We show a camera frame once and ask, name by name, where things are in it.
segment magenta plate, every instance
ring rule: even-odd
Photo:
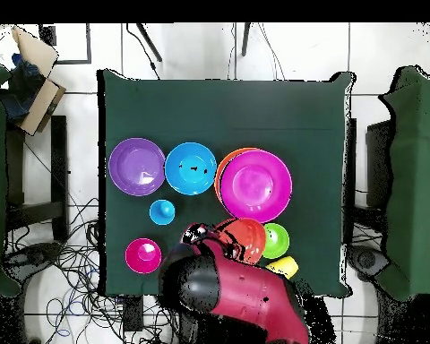
[[[292,194],[291,175],[274,154],[246,151],[226,165],[221,174],[220,194],[232,216],[267,223],[286,209]]]

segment plate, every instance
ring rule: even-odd
[[[209,148],[197,142],[176,146],[164,167],[170,186],[184,195],[197,195],[213,184],[217,161]]]
[[[213,187],[215,187],[215,194],[217,195],[217,198],[219,198],[219,201],[221,202],[221,196],[219,194],[219,179],[221,177],[221,173],[223,172],[223,169],[226,167],[226,165],[237,155],[240,153],[244,153],[245,151],[254,151],[256,148],[241,148],[234,151],[231,151],[219,164],[217,168],[217,173],[215,174],[215,181],[213,183]]]
[[[120,142],[110,154],[108,171],[111,180],[129,195],[149,195],[165,179],[166,156],[154,142],[132,138]]]
[[[285,163],[265,150],[250,150],[234,157],[221,173],[221,201],[236,218],[267,223],[286,208],[292,180]]]
[[[261,223],[253,219],[228,219],[216,226],[219,239],[225,244],[238,243],[244,254],[237,252],[236,260],[251,265],[262,258],[266,246],[266,231]]]

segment floor tile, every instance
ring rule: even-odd
[[[86,38],[85,23],[56,23],[56,44],[54,49],[59,54],[57,62],[88,60],[90,43]]]
[[[247,54],[238,58],[238,78],[272,80],[271,50],[258,23],[252,25]],[[328,81],[335,73],[348,70],[347,22],[265,22],[264,30],[286,79]],[[242,32],[240,24],[238,51]]]
[[[395,71],[406,65],[420,65],[430,74],[430,22],[351,22],[354,93],[386,93]]]
[[[168,324],[168,319],[165,316],[160,314],[158,319],[156,320],[153,316],[144,316],[143,318],[144,325],[147,326],[146,329],[142,331],[128,331],[125,333],[126,341],[130,344],[133,342],[134,344],[140,344],[141,338],[146,340],[151,340],[153,338],[153,332],[159,335],[159,340],[167,344],[178,344],[178,337],[174,333],[172,335],[172,329]],[[142,344],[151,344],[147,341],[142,341]]]
[[[43,132],[25,135],[22,190],[26,204],[51,202],[51,123]]]
[[[56,64],[49,79],[68,92],[97,92],[98,69],[121,73],[121,24],[90,24],[90,51],[91,64]]]
[[[357,120],[356,189],[367,188],[366,131],[369,125],[390,120],[387,107],[376,96],[352,96],[351,114]],[[366,194],[356,193],[356,204],[366,205]]]
[[[22,249],[24,245],[51,243],[54,241],[53,229],[51,224],[35,223],[29,226],[29,233],[25,227],[8,232],[8,241],[10,244],[12,240],[17,244],[16,249]]]
[[[344,317],[343,344],[375,344],[377,318]]]
[[[342,299],[323,297],[330,316],[342,315]]]
[[[227,22],[145,24],[162,56],[162,63],[157,62],[137,27],[130,23],[128,28],[139,37],[162,79],[200,80],[227,77],[229,52],[233,46],[231,26]],[[156,79],[140,42],[126,31],[125,24],[123,51],[126,77]]]
[[[56,319],[55,315],[49,316],[50,321],[53,324],[59,323],[60,318]],[[98,326],[95,322],[91,321],[89,316],[66,316],[59,326],[59,334],[54,334],[55,327],[53,327],[45,315],[25,315],[26,332],[28,338],[40,338],[42,344],[44,344],[51,336],[53,339],[49,344],[123,344],[115,333],[108,327],[107,322],[98,322]],[[122,327],[119,322],[114,322],[113,328],[115,332],[122,337]]]
[[[342,318],[340,317],[333,317],[331,318],[331,322],[333,323],[334,333],[336,335],[336,344],[341,344],[341,338],[342,338]]]
[[[79,227],[82,223],[99,218],[99,207],[86,207],[70,206],[68,208],[69,219],[69,233],[71,234],[68,244],[69,245],[86,245],[88,240],[86,238],[87,225]]]
[[[54,114],[67,118],[68,203],[86,204],[99,196],[97,96],[66,94]],[[26,135],[25,141],[29,147],[24,145],[24,201],[27,204],[50,202],[52,175],[47,169],[51,169],[51,123],[41,133]]]
[[[157,71],[163,79],[227,79],[230,52],[234,46],[232,23],[184,23],[147,25],[151,40],[162,55]],[[136,27],[129,29],[140,36]],[[345,23],[265,23],[285,78],[328,81],[348,68],[348,24]],[[244,24],[237,24],[237,79],[274,79],[272,52],[257,23],[250,29],[247,54],[241,55]],[[147,47],[153,62],[154,55]],[[234,52],[229,68],[234,79]],[[282,78],[279,66],[278,77]],[[125,32],[125,76],[155,79],[139,42]]]
[[[378,306],[374,286],[358,279],[356,271],[349,266],[346,269],[346,276],[353,294],[344,299],[344,315],[377,316]]]
[[[55,115],[67,118],[69,204],[99,197],[99,115],[96,95],[66,94]]]
[[[59,313],[61,306],[51,299],[59,298],[61,301],[64,299],[64,304],[67,304],[70,289],[64,274],[58,268],[55,266],[46,268],[35,274],[30,280],[25,297],[24,313]]]

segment black chair leg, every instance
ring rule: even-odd
[[[154,56],[158,60],[158,62],[162,62],[161,55],[158,53],[158,50],[155,48],[154,44],[151,42],[150,36],[148,35],[147,31],[143,27],[143,24],[137,23],[137,28],[139,29],[139,32],[142,34],[142,37],[147,42],[148,46],[150,47],[151,51],[153,52]]]
[[[242,40],[242,56],[247,54],[248,32],[250,31],[251,22],[246,22],[244,26],[244,39]]]

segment blue plate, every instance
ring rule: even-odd
[[[166,158],[164,172],[168,183],[179,193],[197,195],[215,180],[217,162],[213,153],[197,142],[176,146]]]
[[[166,226],[176,216],[176,208],[172,202],[158,199],[150,207],[150,218],[159,226]]]

